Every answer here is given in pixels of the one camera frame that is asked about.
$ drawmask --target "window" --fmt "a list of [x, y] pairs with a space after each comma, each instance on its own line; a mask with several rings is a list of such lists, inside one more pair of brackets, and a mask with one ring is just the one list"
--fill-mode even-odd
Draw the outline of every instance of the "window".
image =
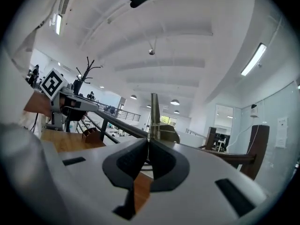
[[170, 118], [170, 117], [167, 117], [167, 116], [160, 116], [160, 121], [163, 122], [163, 123], [169, 124], [169, 125], [171, 125], [175, 128], [177, 119], [176, 118]]

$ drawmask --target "fluorescent light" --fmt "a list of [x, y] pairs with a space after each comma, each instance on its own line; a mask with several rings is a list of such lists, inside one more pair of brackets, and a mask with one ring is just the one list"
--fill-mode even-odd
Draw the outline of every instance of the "fluorescent light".
[[61, 15], [56, 16], [56, 33], [59, 35], [60, 34], [60, 25], [61, 25]]
[[173, 105], [179, 105], [180, 103], [179, 103], [179, 101], [177, 99], [173, 99], [171, 101], [171, 104], [173, 104]]
[[246, 76], [251, 71], [251, 69], [254, 68], [254, 66], [258, 63], [260, 58], [263, 56], [266, 49], [267, 49], [266, 45], [260, 43], [260, 45], [258, 46], [258, 49], [254, 53], [252, 59], [247, 64], [247, 66], [244, 68], [244, 70], [241, 72], [241, 74], [243, 76]]

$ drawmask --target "wooden table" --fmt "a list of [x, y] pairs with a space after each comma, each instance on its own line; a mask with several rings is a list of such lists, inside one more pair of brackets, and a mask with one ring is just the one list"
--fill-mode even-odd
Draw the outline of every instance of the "wooden table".
[[90, 148], [105, 147], [103, 142], [97, 144], [82, 142], [81, 137], [82, 134], [80, 133], [66, 133], [45, 129], [42, 132], [41, 140], [52, 142], [57, 152], [72, 152]]

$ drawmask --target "railing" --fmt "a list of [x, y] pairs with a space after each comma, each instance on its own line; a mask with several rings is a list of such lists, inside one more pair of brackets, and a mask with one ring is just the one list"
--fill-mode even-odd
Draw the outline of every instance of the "railing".
[[140, 120], [140, 115], [135, 114], [132, 112], [127, 112], [118, 108], [111, 109], [111, 106], [108, 106], [106, 104], [100, 103], [100, 102], [95, 102], [99, 106], [99, 111], [105, 112], [109, 114], [112, 117], [119, 118], [119, 119], [125, 119], [125, 120], [132, 120], [132, 121], [139, 121]]
[[[113, 124], [117, 128], [123, 130], [124, 132], [132, 135], [133, 137], [136, 138], [146, 138], [148, 137], [148, 133], [145, 131], [142, 131], [136, 127], [133, 127], [115, 117], [112, 117], [111, 115], [107, 114], [106, 112], [103, 111], [97, 111], [95, 112], [98, 116], [103, 118], [103, 123], [102, 127], [98, 126], [89, 116], [87, 118], [91, 121], [91, 123], [100, 131], [100, 140], [103, 141], [104, 136], [107, 136], [110, 140], [112, 140], [114, 143], [120, 143], [115, 137], [112, 137], [110, 134], [106, 132], [106, 128], [108, 123]], [[82, 120], [83, 125], [88, 128], [86, 123]], [[252, 132], [251, 132], [251, 137], [249, 144], [252, 144], [251, 147], [249, 147], [247, 154], [227, 154], [227, 153], [222, 153], [222, 152], [216, 152], [212, 150], [202, 150], [207, 153], [213, 154], [217, 157], [220, 157], [227, 163], [231, 164], [233, 167], [237, 168], [238, 165], [242, 165], [241, 172], [246, 174], [252, 179], [255, 179], [259, 168], [262, 164], [263, 157], [265, 154], [266, 146], [267, 146], [267, 141], [269, 137], [269, 127], [268, 126], [263, 126], [261, 125], [260, 127], [258, 126], [253, 126], [252, 127]], [[209, 143], [209, 140], [212, 140], [213, 136], [208, 136], [207, 142], [206, 142], [206, 147], [208, 148], [207, 144]], [[150, 169], [142, 169], [142, 171], [152, 171], [152, 168]]]
[[203, 137], [204, 139], [206, 139], [207, 137], [206, 136], [203, 136], [203, 135], [201, 135], [201, 134], [199, 134], [199, 133], [196, 133], [196, 132], [193, 132], [192, 130], [190, 130], [190, 129], [186, 129], [186, 133], [187, 134], [191, 134], [191, 135], [195, 135], [195, 136], [199, 136], [199, 137]]
[[[88, 120], [90, 120], [90, 122], [95, 126], [95, 128], [97, 128], [100, 131], [100, 140], [103, 141], [104, 140], [104, 136], [108, 137], [111, 141], [113, 141], [115, 144], [120, 143], [115, 137], [111, 136], [109, 133], [106, 132], [107, 129], [107, 125], [108, 123], [113, 124], [115, 127], [117, 127], [118, 129], [121, 129], [122, 131], [132, 135], [133, 137], [136, 138], [146, 138], [148, 137], [148, 133], [145, 131], [142, 131], [136, 127], [133, 127], [125, 122], [120, 121], [119, 119], [112, 117], [111, 115], [103, 112], [103, 111], [97, 111], [95, 112], [95, 114], [97, 114], [98, 116], [100, 116], [101, 118], [103, 118], [103, 123], [102, 126], [100, 127], [97, 123], [95, 123], [89, 116], [86, 116], [86, 118]], [[85, 123], [84, 120], [81, 120], [81, 122], [83, 123], [83, 125], [88, 129], [88, 125]], [[80, 123], [77, 123], [77, 132], [80, 133], [79, 129], [83, 132], [83, 128], [80, 125]], [[151, 166], [151, 163], [149, 160], [146, 160], [144, 166]], [[152, 167], [150, 168], [142, 168], [141, 171], [152, 171]]]

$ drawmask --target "security camera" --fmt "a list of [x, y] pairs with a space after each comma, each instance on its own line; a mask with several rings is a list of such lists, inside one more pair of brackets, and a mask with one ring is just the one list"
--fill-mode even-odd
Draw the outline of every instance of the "security camera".
[[154, 54], [155, 54], [155, 51], [154, 51], [153, 49], [150, 49], [150, 50], [148, 51], [148, 53], [149, 53], [150, 55], [154, 55]]
[[257, 110], [257, 105], [256, 104], [251, 105], [250, 117], [251, 118], [258, 118], [258, 110]]

